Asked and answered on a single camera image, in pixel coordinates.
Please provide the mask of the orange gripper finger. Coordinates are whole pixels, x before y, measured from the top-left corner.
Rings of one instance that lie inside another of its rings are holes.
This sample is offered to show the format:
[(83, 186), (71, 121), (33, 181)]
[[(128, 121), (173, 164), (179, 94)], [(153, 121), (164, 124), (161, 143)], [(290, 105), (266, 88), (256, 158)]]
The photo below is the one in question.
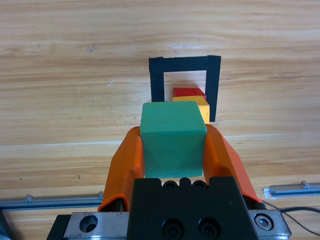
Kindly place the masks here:
[(126, 212), (130, 210), (133, 186), (136, 179), (145, 176), (143, 144), (140, 127), (128, 131), (111, 159), (104, 195), (99, 212), (111, 212), (111, 207), (121, 201)]
[(203, 173), (208, 185), (213, 185), (209, 206), (214, 210), (227, 211), (235, 206), (248, 210), (265, 210), (257, 197), (243, 162), (219, 130), (206, 125)]

